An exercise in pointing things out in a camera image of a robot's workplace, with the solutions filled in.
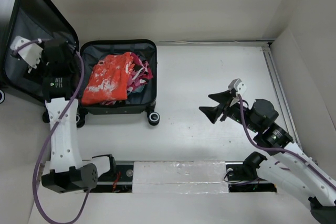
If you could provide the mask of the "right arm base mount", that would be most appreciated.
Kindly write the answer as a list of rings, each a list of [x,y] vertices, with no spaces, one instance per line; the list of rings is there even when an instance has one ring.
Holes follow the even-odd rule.
[[[274,184],[257,175],[257,168],[266,159],[262,154],[253,152],[244,161],[227,162],[223,181],[228,184],[228,191],[230,193],[276,193],[277,188]]]

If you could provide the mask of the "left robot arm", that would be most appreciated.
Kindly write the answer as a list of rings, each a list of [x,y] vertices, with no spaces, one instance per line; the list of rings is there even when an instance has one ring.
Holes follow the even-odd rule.
[[[85,77],[81,55],[63,39],[36,39],[28,45],[43,44],[43,98],[48,111],[50,133],[34,168],[32,189],[37,196],[40,160],[51,147],[50,171],[41,177],[43,187],[59,194],[96,188],[99,177],[112,180],[117,167],[111,154],[82,160],[77,138],[78,93]]]

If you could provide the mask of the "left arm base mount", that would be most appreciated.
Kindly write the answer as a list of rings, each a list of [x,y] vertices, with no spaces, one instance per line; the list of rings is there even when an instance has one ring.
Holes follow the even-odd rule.
[[[97,169],[92,173],[96,187],[91,189],[91,193],[132,192],[134,162],[116,161],[112,154],[105,154],[94,156],[83,164],[94,164]]]

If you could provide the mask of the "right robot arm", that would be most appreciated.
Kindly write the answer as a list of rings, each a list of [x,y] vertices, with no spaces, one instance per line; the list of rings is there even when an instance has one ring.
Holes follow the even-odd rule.
[[[215,107],[199,108],[215,123],[227,118],[241,124],[250,144],[257,149],[243,161],[247,178],[266,180],[306,206],[318,223],[335,223],[335,179],[308,157],[291,135],[276,124],[278,112],[265,99],[245,107],[235,91],[210,94]]]

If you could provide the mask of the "pink camouflage clothing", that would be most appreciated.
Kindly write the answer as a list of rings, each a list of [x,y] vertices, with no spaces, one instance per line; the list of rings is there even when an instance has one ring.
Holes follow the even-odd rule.
[[[146,59],[130,51],[126,52],[126,55],[132,57],[133,65],[127,82],[127,99],[130,99],[131,95],[142,93],[149,81],[154,78],[154,74]]]

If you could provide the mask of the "orange white clothing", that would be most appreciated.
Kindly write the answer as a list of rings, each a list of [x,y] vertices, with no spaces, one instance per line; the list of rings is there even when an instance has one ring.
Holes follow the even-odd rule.
[[[133,55],[108,55],[93,68],[84,89],[81,104],[93,105],[107,101],[122,101],[127,98],[127,85],[133,71]]]

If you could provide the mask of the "black kids suitcase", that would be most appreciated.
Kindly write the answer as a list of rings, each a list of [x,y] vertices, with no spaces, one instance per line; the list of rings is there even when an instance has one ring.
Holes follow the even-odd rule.
[[[157,96],[157,48],[147,39],[96,40],[79,44],[78,36],[51,0],[1,0],[1,96],[11,94],[26,101],[44,105],[42,87],[26,88],[25,73],[28,64],[11,56],[16,36],[29,40],[63,39],[77,49],[84,61],[86,87],[94,66],[108,55],[133,52],[146,59],[154,74],[142,93],[131,95],[124,101],[102,102],[81,105],[78,109],[77,125],[85,124],[87,114],[137,114],[146,112],[148,122],[156,126],[160,121],[155,111]]]

